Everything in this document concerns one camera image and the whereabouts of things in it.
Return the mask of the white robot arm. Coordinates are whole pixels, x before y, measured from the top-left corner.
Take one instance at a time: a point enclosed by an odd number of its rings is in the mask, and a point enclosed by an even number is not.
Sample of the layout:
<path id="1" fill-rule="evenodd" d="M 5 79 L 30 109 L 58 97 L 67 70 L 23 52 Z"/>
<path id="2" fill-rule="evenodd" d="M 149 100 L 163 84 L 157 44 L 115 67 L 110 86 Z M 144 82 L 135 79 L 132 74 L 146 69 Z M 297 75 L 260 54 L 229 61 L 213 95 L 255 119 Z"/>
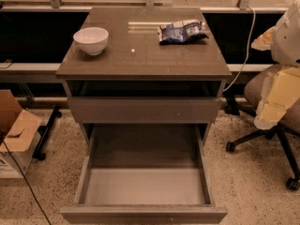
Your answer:
<path id="1" fill-rule="evenodd" d="M 263 80 L 254 119 L 256 128 L 270 129 L 300 98 L 300 0 L 295 0 L 276 25 L 256 38 L 251 47 L 270 50 L 272 59 L 283 66 L 280 71 L 268 72 Z"/>

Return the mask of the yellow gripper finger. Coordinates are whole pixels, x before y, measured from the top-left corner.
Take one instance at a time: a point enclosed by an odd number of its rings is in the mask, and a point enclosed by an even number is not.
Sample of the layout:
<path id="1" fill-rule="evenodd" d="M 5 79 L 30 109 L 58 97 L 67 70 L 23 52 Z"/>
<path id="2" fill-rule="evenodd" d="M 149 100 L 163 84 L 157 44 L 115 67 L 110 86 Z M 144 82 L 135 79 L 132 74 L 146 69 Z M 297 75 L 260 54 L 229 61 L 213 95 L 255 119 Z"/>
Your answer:
<path id="1" fill-rule="evenodd" d="M 252 43 L 251 48 L 258 51 L 268 51 L 271 49 L 272 37 L 275 27 L 270 27 L 263 34 L 259 35 Z"/>
<path id="2" fill-rule="evenodd" d="M 254 125 L 266 130 L 276 126 L 300 98 L 300 69 L 289 67 L 276 73 L 268 72 L 263 80 L 261 97 Z"/>

